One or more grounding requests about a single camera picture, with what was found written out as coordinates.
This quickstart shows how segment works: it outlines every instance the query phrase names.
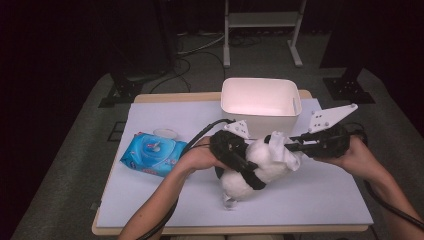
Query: table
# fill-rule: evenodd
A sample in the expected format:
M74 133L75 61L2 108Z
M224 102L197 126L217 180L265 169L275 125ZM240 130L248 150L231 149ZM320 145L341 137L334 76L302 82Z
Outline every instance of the table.
M314 99L311 98L311 94L306 91L306 90L299 90L300 96L301 98L303 98L304 100L309 99L310 101L314 101ZM220 93L219 92L213 92L213 93L179 93L179 94L150 94L150 95L139 95L135 98L135 103L141 103L144 105L133 105L135 108L143 106L143 108L149 108L152 107L147 103L153 103L153 104L157 104L157 105L153 105L153 109L159 109L160 107L166 106L166 104L170 104L169 102L172 101L172 103L178 103L178 102L183 102L184 104L196 104L196 102L194 101L200 101L205 103L205 104L216 104L217 101L220 100ZM131 110L130 110L130 114L129 114L129 121L127 122L127 126L128 124L130 124L130 120L131 117L134 117L131 115ZM194 130L194 133L197 133L197 131L199 131L201 129L196 129ZM111 174L109 176L108 182L106 184L106 188L105 188L105 192L103 194L102 197L102 205L100 206L100 208L97 211L96 217L93 221L93 225L92 225L92 231L94 234L96 235L118 235L120 233L120 231L122 230L123 225L126 223L126 221L122 220L116 224L116 223L107 223L107 224L100 224L101 226L99 226L99 222L101 222L101 216L100 213L101 211L105 211L105 209L107 209L106 206L103 205L107 205L107 200L108 198L110 198L110 191L108 192L107 190L110 190L111 188L115 188L115 190L118 188L119 190L119 184L118 187L117 185L117 181L116 181L116 176L113 176L113 174L116 175L117 171L125 171L125 178L126 178L126 182L124 183L129 183L131 181L137 181L137 184L134 185L134 183L130 183L133 184L133 186L136 186L137 188L140 188L140 186L147 188L151 188L150 190L147 191L154 191L154 189L156 188L156 186L160 183L161 179L157 176L153 176L153 175L149 175L149 174L145 174L145 173L140 173L137 171L133 171L130 170L126 167L123 167L123 165L120 165L119 163L119 152L122 152L122 147L120 145L120 149L118 150L116 159L114 161L114 164L112 166L112 170L111 170ZM322 174L322 176L319 176L320 172L325 171L326 173L330 173L330 174ZM353 178L347 174L346 172L344 172L343 170L341 170L340 168L337 168L335 166L332 165L328 165L328 164L324 164L324 163L319 163L319 162L315 162L313 160L308 160L308 161L304 161L304 167L302 165L300 171L294 172L295 174L293 174L293 177L290 177L290 179L286 179L284 180L284 182L282 183L278 183L278 184L282 184L282 185L286 185L286 186L292 186L293 189L295 190L289 190L289 191L298 191L296 189L301 189L302 188L312 188L307 190L308 194L310 193L310 196L305 196L302 195L301 197L297 197L297 200L300 202L300 204L303 204L305 201L307 202L307 204L305 206L303 206L302 208L304 208L303 210L308 213L308 214L312 214L310 216L314 216L314 211L317 212L317 214L322 214L322 209L321 208L326 208L326 207L332 207L334 205L338 205L342 210L340 211L340 213L331 213L331 212L325 212L325 214L328 214L328 216L321 216L321 215L315 215L316 219L303 219L303 218L309 218L309 216L307 216L307 214L304 214L302 211L302 209L299 209L299 212L295 211L298 214L292 214L290 218L284 218L282 216L278 216L278 219L276 220L278 221L282 221L282 222L290 222L293 219L295 219L296 221L295 224L293 223L283 223L283 224L270 224L270 225L260 225L259 223L252 223L252 221L257 221L257 219L261 219L261 216L252 216L252 217L246 217L243 216L244 212L242 211L243 209L245 209L246 207L250 208L251 205L249 206L249 203L247 203L247 205L241 205L240 206L240 211L225 211L223 210L223 207L219 207L219 204L221 204L220 200L216 200L216 198L220 199L220 196L216 197L219 194L219 187L217 187L217 183L216 181L209 181L209 179L214 179L216 178L214 176L214 172L213 170L209 171L208 170L203 170L203 171L198 171L195 172L192 176L190 176L190 178L192 178L190 181L190 179L187 180L186 185L184 186L183 192L180 195L180 201L179 201L179 206L177 207L174 216L171 218L171 220L168 222L169 225L167 225L163 231L164 235L187 235L187 234L248 234L248 233L283 233L283 232L330 232L330 231L364 231L368 228L368 225L372 224L372 218L368 212L368 209L366 208L366 205L363 202L363 199L359 193L359 190L357 189L357 186L353 180ZM314 180L314 178L320 177L321 183L318 182L319 186L312 186L314 184L317 184L316 179ZM301 185L301 186L296 186L296 179L303 179L302 181L304 181L305 179L307 181L309 181L308 185ZM196 184L196 182L198 181L202 181L201 186L199 186L199 184ZM340 192L339 195L334 195L329 197L329 192L333 191L333 194L338 194L337 192L334 193L334 187L333 186L329 186L331 184L336 184L337 187L336 189L340 188L340 191L343 191L343 189L349 189L346 190L348 192ZM276 194L278 192L278 186L276 184L274 185L270 185L267 186L265 188L268 192L267 195L268 196L272 196L273 194ZM313 192L316 190L322 189L325 192ZM198 200L201 201L202 203L197 202L197 204L192 204L190 201L192 201L192 199L190 199L190 196L193 196L193 194L187 194L190 191L195 191L197 192L201 192L201 194L198 195L205 195L208 199L205 200L205 203L202 202L202 200ZM134 200L135 198L141 198L140 194L134 194L134 191L127 191L125 192L125 196L122 197L122 193L120 194L116 194L118 195L118 197L121 197L121 199L124 200ZM150 196L150 194L143 194L143 195L147 195L144 196L146 198L148 198L148 196ZM202 196L198 196L196 195L196 199L202 199ZM291 197L296 197L299 195L296 194L289 194L290 196L282 196L281 200L284 201L288 201L285 198L291 199L290 201L293 201L293 199ZM265 201L275 201L277 200L279 197L281 196L272 196L272 197L263 197L265 199ZM129 211L128 214L132 215L133 211L135 211L139 206L141 206L141 204L144 202L145 200L143 199L137 199L135 201L132 202L128 202L128 203L122 203L120 204L112 204L113 208L115 209L115 214L112 214L110 216L113 216L114 218L120 218L122 216L118 216L121 212L121 208L125 208L126 205L134 205L133 206L133 210ZM228 215L226 219L221 219L222 222L226 222L223 225L219 225L216 223L206 223L207 226L193 226L193 222L190 222L190 219L192 218L188 218L187 214L193 214L195 216L198 216L199 213L196 213L196 211L204 211L205 210L205 206L208 206L208 209L212 209L212 211L214 211L213 213L209 213L209 217L213 219L213 216L216 215L218 217L221 217L222 214L224 215ZM334 223L326 223L326 219L328 218L334 218L336 217L336 219L340 218L340 222L339 220L336 220L336 222ZM246 225L237 225L238 223L236 222L246 222Z
M287 41L296 67L303 63L297 52L296 42L302 24L307 0L302 0L298 12L230 13L229 0L225 0L224 67L230 67L229 29L241 27L294 27L292 39Z

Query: gray carpet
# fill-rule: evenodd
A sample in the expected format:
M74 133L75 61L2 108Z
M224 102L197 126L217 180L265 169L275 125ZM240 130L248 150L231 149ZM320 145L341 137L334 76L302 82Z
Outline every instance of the gray carpet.
M348 104L333 101L322 78L339 77L344 69L319 69L328 35L301 34L299 54L304 66L296 68L286 46L289 36L263 37L261 42L248 48L231 49L231 67L224 71L218 59L199 53L185 57L190 70L157 87L154 93L220 91L225 77L264 77L294 81L299 89L307 89L318 98L323 108ZM200 47L210 38L186 36L181 39L182 50ZM220 45L204 51L222 59ZM187 62L177 61L175 71L182 73ZM143 93L149 93L161 80L149 82ZM349 116L349 121L362 123L369 136L369 145L377 158L395 176L406 195L421 216L424 216L424 141L390 98L383 83L367 70L358 79L376 104L361 104ZM117 151L118 142L108 141L114 124L125 121L129 104L113 108L98 108L107 96L113 82L108 74L99 79L88 96L72 129L63 142L50 170L20 222L13 239L115 239L98 237L91 232L95 204L100 200ZM358 186L367 202L379 239L388 239L387 229L379 206ZM376 239L372 229L360 233L294 233L296 239Z

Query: dark background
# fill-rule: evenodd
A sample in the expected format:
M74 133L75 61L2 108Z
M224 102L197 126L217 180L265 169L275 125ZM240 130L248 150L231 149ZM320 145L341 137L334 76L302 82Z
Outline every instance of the dark background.
M108 4L116 0L0 1L0 239L13 234L86 97L109 72L111 56L128 47L111 38L122 30L104 18ZM177 32L223 30L223 0L168 4ZM232 0L231 9L289 11L298 4ZM421 134L423 10L418 0L309 0L301 28L333 31L322 67L363 64Z

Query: stuffed animal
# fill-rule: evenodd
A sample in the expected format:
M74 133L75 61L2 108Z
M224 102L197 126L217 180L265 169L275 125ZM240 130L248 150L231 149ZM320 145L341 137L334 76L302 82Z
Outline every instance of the stuffed animal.
M249 198L263 189L266 184L282 178L292 171L296 171L301 165L302 153L292 153L287 150L284 144L290 142L291 140L285 137L283 133L273 132L265 138L243 146L241 149L245 151L245 155L243 156L243 153L240 152L238 155L245 158L245 161L251 166L250 169L237 169L229 165L230 162L234 163L235 160L234 157L230 159L231 157L228 157L229 154L217 156L218 159L235 169L235 171L224 170L222 174L217 171L224 191L224 206L231 208L234 203ZM233 153L234 151L235 149L230 149L229 152Z

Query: forearm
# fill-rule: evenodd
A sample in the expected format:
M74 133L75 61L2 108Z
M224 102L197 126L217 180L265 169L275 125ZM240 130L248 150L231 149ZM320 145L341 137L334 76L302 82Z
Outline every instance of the forearm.
M178 199L191 171L177 164L153 195L137 210L122 230L119 239L137 239L155 227Z
M372 181L371 186L375 193L386 203L410 215L411 217L422 221L422 218L410 204L405 194L396 183L395 179L390 175L378 181ZM383 208L388 229L392 239L424 239L424 231L415 225L407 222L401 217Z

